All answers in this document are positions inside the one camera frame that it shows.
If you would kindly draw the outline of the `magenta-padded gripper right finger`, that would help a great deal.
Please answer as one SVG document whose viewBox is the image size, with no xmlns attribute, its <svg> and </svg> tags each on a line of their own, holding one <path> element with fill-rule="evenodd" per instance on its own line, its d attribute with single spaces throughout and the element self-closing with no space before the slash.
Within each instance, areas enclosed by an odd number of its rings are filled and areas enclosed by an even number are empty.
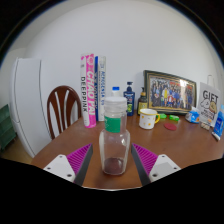
<svg viewBox="0 0 224 224">
<path fill-rule="evenodd" d="M 156 155 L 137 144 L 132 144 L 131 153 L 143 186 L 180 170 L 167 155 Z"/>
</svg>

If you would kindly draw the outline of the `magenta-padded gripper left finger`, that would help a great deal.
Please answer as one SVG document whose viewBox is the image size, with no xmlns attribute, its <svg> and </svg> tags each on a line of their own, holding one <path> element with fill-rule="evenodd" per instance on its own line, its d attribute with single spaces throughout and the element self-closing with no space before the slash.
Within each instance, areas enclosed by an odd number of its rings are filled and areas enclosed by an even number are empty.
<svg viewBox="0 0 224 224">
<path fill-rule="evenodd" d="M 81 186 L 93 154 L 93 146 L 87 144 L 69 155 L 59 154 L 45 168 L 58 177 Z"/>
</svg>

